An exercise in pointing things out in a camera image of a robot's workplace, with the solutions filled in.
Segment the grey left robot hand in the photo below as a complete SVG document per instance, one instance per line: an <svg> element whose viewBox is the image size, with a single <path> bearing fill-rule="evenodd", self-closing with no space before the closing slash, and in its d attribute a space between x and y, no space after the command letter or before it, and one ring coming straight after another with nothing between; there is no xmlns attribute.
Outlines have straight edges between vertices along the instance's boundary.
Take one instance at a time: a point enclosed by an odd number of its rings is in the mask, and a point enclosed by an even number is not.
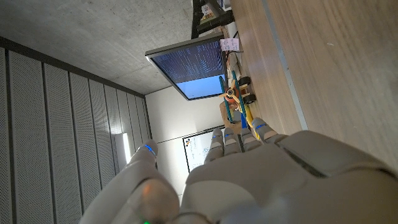
<svg viewBox="0 0 398 224"><path fill-rule="evenodd" d="M275 132L260 118L213 131L203 165L178 195L149 140L96 196L82 223L396 223L397 172L313 132Z"/></svg>

